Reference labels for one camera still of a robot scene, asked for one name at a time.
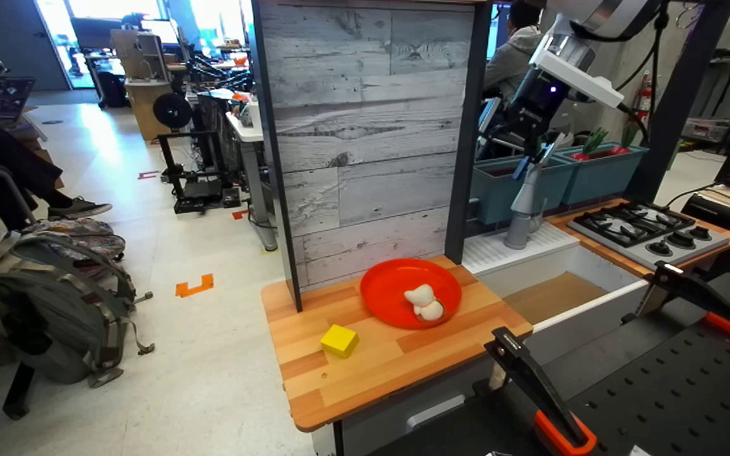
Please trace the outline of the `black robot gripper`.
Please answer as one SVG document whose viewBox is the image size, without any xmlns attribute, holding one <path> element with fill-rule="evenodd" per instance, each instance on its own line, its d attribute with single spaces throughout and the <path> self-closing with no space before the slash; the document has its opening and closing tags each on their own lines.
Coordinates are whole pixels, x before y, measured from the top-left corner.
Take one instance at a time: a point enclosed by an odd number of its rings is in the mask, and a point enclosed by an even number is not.
<svg viewBox="0 0 730 456">
<path fill-rule="evenodd" d="M 565 101 L 571 85 L 541 65 L 530 65 L 517 85 L 513 101 L 489 122 L 487 139 L 509 148 L 525 151 L 513 180 L 525 180 L 532 157 L 546 165 L 556 137 L 544 137 Z"/>
</svg>

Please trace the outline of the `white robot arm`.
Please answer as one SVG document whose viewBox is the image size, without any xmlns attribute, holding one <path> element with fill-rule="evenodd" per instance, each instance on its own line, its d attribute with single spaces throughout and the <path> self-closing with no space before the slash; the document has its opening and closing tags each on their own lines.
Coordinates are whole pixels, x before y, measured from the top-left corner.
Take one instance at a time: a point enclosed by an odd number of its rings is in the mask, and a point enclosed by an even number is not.
<svg viewBox="0 0 730 456">
<path fill-rule="evenodd" d="M 513 35 L 487 63 L 484 96 L 498 96 L 487 141 L 516 141 L 541 160 L 541 141 L 571 92 L 618 106 L 623 92 L 592 63 L 602 43 L 626 43 L 663 9 L 663 0 L 513 0 Z"/>
</svg>

